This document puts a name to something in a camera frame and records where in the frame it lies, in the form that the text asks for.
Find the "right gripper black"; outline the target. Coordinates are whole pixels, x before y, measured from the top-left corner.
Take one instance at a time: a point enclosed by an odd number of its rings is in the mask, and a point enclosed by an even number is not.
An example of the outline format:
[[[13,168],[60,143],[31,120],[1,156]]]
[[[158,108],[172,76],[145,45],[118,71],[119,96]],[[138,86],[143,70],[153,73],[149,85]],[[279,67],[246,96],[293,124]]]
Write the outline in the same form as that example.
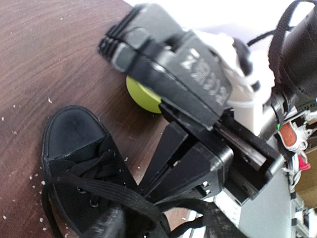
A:
[[[227,109],[208,131],[167,103],[159,108],[171,122],[161,135],[138,192],[153,203],[206,198],[225,191],[240,205],[254,200],[281,169],[284,158],[234,120]],[[170,171],[168,162],[189,135],[196,143]]]

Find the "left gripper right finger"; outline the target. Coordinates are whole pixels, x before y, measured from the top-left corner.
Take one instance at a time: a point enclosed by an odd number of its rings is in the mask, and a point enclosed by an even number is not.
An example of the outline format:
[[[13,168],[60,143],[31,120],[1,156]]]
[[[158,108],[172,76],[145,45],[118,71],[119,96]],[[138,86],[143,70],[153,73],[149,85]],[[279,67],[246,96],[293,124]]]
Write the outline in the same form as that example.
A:
[[[205,238],[247,238],[218,208],[208,209],[203,215]]]

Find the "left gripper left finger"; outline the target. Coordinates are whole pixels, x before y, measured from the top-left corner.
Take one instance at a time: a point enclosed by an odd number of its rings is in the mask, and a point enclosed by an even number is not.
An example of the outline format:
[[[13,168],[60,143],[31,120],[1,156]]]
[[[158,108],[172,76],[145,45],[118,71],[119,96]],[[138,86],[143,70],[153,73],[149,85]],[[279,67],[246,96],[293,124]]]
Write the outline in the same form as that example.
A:
[[[86,231],[87,238],[123,238],[125,236],[125,214],[121,207],[110,207]]]

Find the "upturned shoe orange sole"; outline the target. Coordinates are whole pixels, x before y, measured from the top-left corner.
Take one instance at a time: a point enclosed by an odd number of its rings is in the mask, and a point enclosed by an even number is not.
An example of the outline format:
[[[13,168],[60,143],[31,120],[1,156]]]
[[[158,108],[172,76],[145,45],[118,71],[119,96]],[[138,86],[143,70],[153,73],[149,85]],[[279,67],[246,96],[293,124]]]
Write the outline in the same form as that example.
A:
[[[176,238],[205,227],[211,204],[180,199],[155,205],[137,193],[108,130],[85,107],[68,106],[51,117],[43,137],[42,205],[55,237],[62,237],[52,208],[81,238],[110,207],[125,214],[124,238]]]

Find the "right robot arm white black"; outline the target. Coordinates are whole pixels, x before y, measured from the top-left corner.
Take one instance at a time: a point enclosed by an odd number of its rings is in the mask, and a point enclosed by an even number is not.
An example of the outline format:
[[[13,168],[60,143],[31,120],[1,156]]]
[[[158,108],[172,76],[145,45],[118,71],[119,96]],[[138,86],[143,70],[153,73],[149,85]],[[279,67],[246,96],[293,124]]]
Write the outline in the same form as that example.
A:
[[[169,126],[140,183],[152,202],[193,189],[218,194],[228,189],[240,202],[254,199],[282,166],[282,157],[267,144],[277,124],[301,97],[317,93],[317,12],[312,10],[286,37],[286,10],[265,57],[280,84],[264,99],[265,63],[250,62],[240,41],[212,43],[184,31],[157,4],[135,8],[144,34],[134,77],[161,96]]]

